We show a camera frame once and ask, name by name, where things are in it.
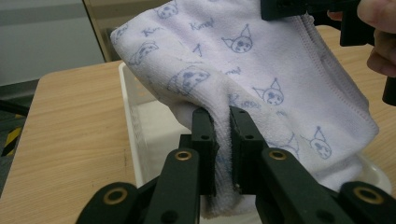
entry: finger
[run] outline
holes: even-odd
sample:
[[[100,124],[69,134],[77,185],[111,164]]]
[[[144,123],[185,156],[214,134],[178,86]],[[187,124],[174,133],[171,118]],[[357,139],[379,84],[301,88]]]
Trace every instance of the finger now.
[[[396,0],[361,0],[358,16],[374,28],[396,34]]]
[[[343,12],[327,12],[327,15],[330,17],[330,19],[334,21],[341,21],[343,19]]]
[[[396,35],[375,30],[375,51],[396,64]]]
[[[396,77],[396,65],[378,54],[375,48],[367,60],[367,66],[377,73],[388,77]]]

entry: wooden tabletop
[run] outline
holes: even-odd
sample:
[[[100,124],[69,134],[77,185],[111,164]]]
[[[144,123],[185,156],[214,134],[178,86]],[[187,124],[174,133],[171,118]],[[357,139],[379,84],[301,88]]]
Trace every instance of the wooden tabletop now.
[[[371,47],[341,48],[338,31],[319,30],[370,101],[380,134],[364,153],[395,188],[396,107],[381,101],[385,77],[366,67]],[[0,200],[0,223],[74,223],[101,187],[134,183],[119,64],[40,79]]]

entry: white box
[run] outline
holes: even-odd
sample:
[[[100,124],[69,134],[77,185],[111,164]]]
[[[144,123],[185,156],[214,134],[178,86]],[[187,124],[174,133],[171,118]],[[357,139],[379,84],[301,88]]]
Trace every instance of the white box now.
[[[167,154],[178,147],[182,133],[191,133],[180,125],[170,109],[137,80],[125,63],[120,64],[120,82],[131,144],[136,185],[141,187],[160,174]],[[372,162],[360,155],[363,170],[358,180],[391,193],[388,177]],[[261,223],[257,213],[238,217],[201,220],[200,223]]]

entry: brass screw insert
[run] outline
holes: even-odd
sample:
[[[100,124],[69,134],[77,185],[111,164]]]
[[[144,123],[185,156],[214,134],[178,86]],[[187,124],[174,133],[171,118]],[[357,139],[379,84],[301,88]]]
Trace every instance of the brass screw insert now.
[[[277,161],[283,161],[288,156],[286,156],[286,154],[283,153],[282,151],[274,150],[274,151],[270,151],[270,157]]]
[[[353,189],[353,193],[362,201],[372,204],[381,204],[384,202],[384,198],[373,189],[366,187],[356,187]]]
[[[105,196],[103,197],[103,202],[108,205],[114,205],[117,203],[121,203],[125,200],[128,195],[128,191],[125,188],[114,188],[109,190]]]
[[[191,159],[192,155],[189,151],[179,151],[175,157],[178,161],[187,161]]]

